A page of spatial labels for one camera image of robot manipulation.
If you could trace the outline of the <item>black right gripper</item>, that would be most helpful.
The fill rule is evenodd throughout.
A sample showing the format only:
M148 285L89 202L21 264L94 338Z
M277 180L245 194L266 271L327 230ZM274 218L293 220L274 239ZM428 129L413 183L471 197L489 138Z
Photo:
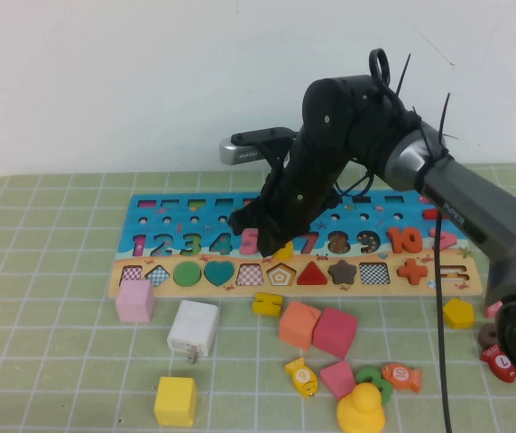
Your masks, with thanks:
M348 150L342 145L298 135L263 206L246 205L228 218L232 233L240 237L239 253L267 257L284 246L279 235L288 241L310 236L312 222L341 202L335 183L347 163Z

